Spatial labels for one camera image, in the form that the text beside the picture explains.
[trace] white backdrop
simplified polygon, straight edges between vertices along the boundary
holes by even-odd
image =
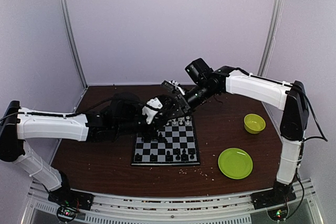
[[[191,83],[184,68],[257,72],[274,0],[67,0],[84,74],[93,84]]]

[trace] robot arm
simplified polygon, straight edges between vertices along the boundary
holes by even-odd
[[[99,113],[39,112],[21,108],[18,101],[12,101],[0,124],[0,159],[17,164],[39,180],[53,201],[70,205],[79,201],[80,208],[90,209],[86,202],[92,202],[92,195],[72,191],[65,174],[45,163],[25,139],[51,137],[101,142],[137,132],[153,138],[157,137],[157,129],[169,119],[191,114],[213,95],[240,94],[284,112],[280,126],[283,141],[280,168],[274,188],[267,196],[283,200],[302,157],[309,116],[307,102],[302,96],[303,84],[271,81],[227,66],[213,71],[203,59],[193,61],[185,70],[196,84],[192,90],[186,91],[174,81],[164,81],[162,86],[174,93],[174,97],[160,95],[144,104],[134,94],[116,94],[110,99],[111,104]]]

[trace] white panel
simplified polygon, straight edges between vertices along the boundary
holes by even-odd
[[[267,75],[305,84],[321,127],[330,140],[306,143],[300,169],[303,178],[311,177],[313,181],[326,223],[334,223],[336,206],[335,41],[335,0],[285,0]],[[280,125],[281,113],[270,110]],[[312,135],[319,133],[311,116],[306,137]]]
[[[191,83],[184,68],[257,72],[274,0],[67,0],[89,84]]]
[[[0,116],[11,100],[43,111],[72,111],[82,92],[59,0],[0,0]],[[30,140],[49,161],[56,140]],[[1,223],[18,223],[31,179],[0,162]]]
[[[30,110],[28,108],[21,108],[19,112],[43,113],[43,111]],[[86,141],[89,132],[89,128],[86,127],[88,120],[84,114],[70,118],[20,114],[17,118],[20,119],[20,123],[17,124],[17,137],[19,139],[47,137]]]
[[[241,94],[252,99],[266,102],[283,111],[286,103],[286,91],[290,90],[285,87],[283,82],[276,84],[270,81],[260,80],[247,76],[239,70],[230,73],[230,77],[226,79],[226,92],[231,94]]]

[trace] lime green plate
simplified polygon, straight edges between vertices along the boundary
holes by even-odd
[[[238,148],[229,148],[220,154],[218,166],[225,176],[242,179],[252,172],[253,161],[247,152]]]

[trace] wooden table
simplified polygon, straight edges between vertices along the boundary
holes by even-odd
[[[142,101],[166,93],[160,86],[90,87],[79,110],[125,91]],[[210,99],[194,113],[200,166],[131,166],[135,136],[123,136],[114,143],[62,140],[52,165],[67,174],[74,189],[116,195],[206,196],[272,187],[282,145],[263,105],[239,95],[223,94],[218,99],[224,104]],[[243,119],[248,113],[265,119],[263,132],[251,135],[245,131]],[[218,169],[219,154],[231,147],[242,148],[253,159],[253,171],[245,179],[227,178]]]

